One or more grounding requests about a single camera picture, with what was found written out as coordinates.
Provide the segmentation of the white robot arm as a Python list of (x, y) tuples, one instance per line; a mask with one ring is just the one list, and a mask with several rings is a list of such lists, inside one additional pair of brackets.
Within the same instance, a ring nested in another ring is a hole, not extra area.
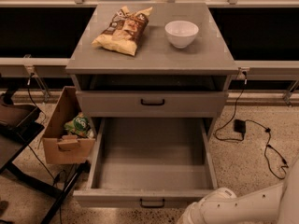
[(190, 204), (176, 224), (272, 220), (277, 224), (299, 224), (299, 157), (294, 159), (280, 183), (240, 197), (230, 189), (216, 189), (199, 202)]

